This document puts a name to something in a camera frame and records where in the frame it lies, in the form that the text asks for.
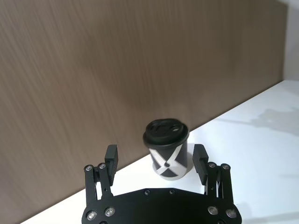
screw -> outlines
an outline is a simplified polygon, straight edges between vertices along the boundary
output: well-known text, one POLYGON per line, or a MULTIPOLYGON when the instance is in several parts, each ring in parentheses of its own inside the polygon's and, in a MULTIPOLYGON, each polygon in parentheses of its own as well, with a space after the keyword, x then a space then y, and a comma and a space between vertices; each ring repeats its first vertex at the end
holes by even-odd
POLYGON ((218 209, 215 206, 210 206, 207 208, 207 210, 213 216, 218 215, 218 209))
POLYGON ((224 169, 229 169, 229 165, 228 165, 228 164, 224 164, 222 167, 223 167, 224 169))
POLYGON ((149 194, 150 194, 150 190, 145 190, 145 191, 144 191, 144 194, 145 194, 145 195, 149 195, 149 194))
POLYGON ((216 164, 211 162, 211 163, 209 163, 209 167, 214 168, 214 167, 216 167, 216 164))
POLYGON ((101 165, 100 165, 100 169, 103 169, 103 168, 105 168, 106 167, 106 165, 104 164, 104 163, 102 163, 101 165))
POLYGON ((112 216, 115 213, 115 209, 112 207, 106 208, 105 210, 105 216, 109 217, 112 216))
POLYGON ((227 216, 230 217, 230 218, 236 218, 237 217, 237 213, 233 209, 227 209, 225 212, 226 212, 227 216))
POLYGON ((86 171, 89 171, 89 170, 91 170, 93 167, 92 166, 87 166, 86 168, 85 168, 85 170, 86 171))
POLYGON ((95 211, 90 211, 88 214, 87 214, 87 219, 89 220, 89 221, 91 221, 91 220, 94 220, 95 218, 96 218, 96 216, 97 216, 97 213, 95 212, 95 211))

wooden wall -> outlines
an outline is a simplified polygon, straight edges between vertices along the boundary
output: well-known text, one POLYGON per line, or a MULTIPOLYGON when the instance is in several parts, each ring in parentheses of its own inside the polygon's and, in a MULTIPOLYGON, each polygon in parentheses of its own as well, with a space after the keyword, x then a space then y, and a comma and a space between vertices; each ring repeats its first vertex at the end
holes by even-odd
POLYGON ((197 127, 282 80, 273 0, 0 0, 0 222, 84 187, 157 118, 197 127))

white table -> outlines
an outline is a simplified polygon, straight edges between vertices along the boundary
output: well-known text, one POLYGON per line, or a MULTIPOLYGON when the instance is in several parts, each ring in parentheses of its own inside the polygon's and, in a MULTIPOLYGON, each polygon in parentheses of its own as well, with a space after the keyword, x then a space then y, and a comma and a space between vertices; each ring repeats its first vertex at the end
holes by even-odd
MULTIPOLYGON (((243 224, 299 223, 299 82, 283 81, 195 129, 189 153, 194 143, 205 146, 210 161, 232 167, 234 203, 243 224)), ((151 164, 148 155, 118 171, 113 194, 168 187, 203 193, 194 168, 170 182, 151 164)), ((84 208, 82 190, 23 224, 81 224, 84 208)))

black cup lid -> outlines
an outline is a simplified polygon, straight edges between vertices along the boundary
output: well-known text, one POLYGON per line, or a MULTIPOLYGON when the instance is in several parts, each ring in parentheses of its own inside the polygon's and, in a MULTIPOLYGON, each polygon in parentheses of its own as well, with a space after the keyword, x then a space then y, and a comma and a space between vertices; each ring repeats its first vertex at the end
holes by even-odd
POLYGON ((158 119, 146 126, 143 135, 144 144, 148 147, 173 145, 185 141, 188 128, 177 119, 158 119))

